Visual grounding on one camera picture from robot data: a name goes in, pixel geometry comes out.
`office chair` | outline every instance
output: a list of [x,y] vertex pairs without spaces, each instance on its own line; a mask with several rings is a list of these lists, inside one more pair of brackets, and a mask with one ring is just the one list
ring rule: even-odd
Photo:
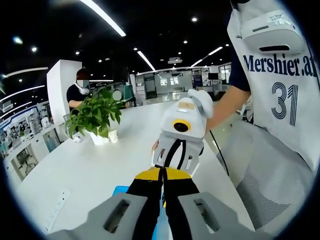
[[17,158],[17,160],[18,160],[18,162],[19,162],[19,164],[20,164],[19,169],[23,168],[24,164],[26,165],[26,168],[25,168],[25,171],[24,171],[24,173],[25,173],[26,176],[27,176],[27,175],[31,172],[31,170],[36,166],[35,163],[28,163],[29,157],[31,157],[31,156],[27,153],[27,151],[26,151],[25,149],[23,149],[21,152],[19,152],[19,153],[16,155],[16,158]]
[[315,174],[298,153],[244,121],[232,125],[221,153],[256,231],[278,235],[304,204]]

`desk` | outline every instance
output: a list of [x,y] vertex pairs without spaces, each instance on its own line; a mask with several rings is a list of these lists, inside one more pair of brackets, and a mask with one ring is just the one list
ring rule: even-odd
[[[52,232],[73,229],[88,212],[112,196],[116,186],[129,186],[134,177],[151,167],[151,147],[159,136],[164,111],[172,102],[122,110],[117,143],[96,146],[87,136],[83,142],[68,139],[46,156],[16,191],[23,209],[43,227],[63,190],[69,190]],[[180,156],[175,154],[172,164]],[[226,172],[204,142],[200,165],[193,181],[238,213],[240,223],[254,230],[250,217]]]

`white pot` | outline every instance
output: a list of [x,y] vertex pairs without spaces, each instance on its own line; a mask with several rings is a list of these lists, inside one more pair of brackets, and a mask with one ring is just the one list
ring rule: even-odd
[[117,129],[112,129],[109,131],[109,139],[113,144],[118,142],[118,130]]
[[102,137],[99,135],[96,136],[93,132],[90,132],[90,136],[95,145],[103,145],[109,142],[109,139],[107,137]]

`number 31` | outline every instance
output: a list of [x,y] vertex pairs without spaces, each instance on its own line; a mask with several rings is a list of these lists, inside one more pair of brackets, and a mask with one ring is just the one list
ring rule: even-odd
[[291,98],[290,125],[295,126],[297,116],[298,85],[290,86],[287,91],[286,86],[283,83],[276,82],[272,86],[272,94],[275,94],[277,90],[281,91],[281,96],[278,97],[278,104],[281,107],[281,111],[277,111],[275,107],[272,107],[271,111],[277,119],[284,119],[287,115],[285,100],[287,98]]

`white robotic hand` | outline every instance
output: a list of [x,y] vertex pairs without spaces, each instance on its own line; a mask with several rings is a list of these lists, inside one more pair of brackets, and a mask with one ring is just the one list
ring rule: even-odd
[[152,163],[168,167],[175,150],[182,143],[184,149],[178,169],[192,175],[197,169],[199,155],[204,148],[207,119],[213,116],[214,111],[213,101],[206,91],[190,89],[188,96],[175,102],[164,113],[159,143],[153,153]]

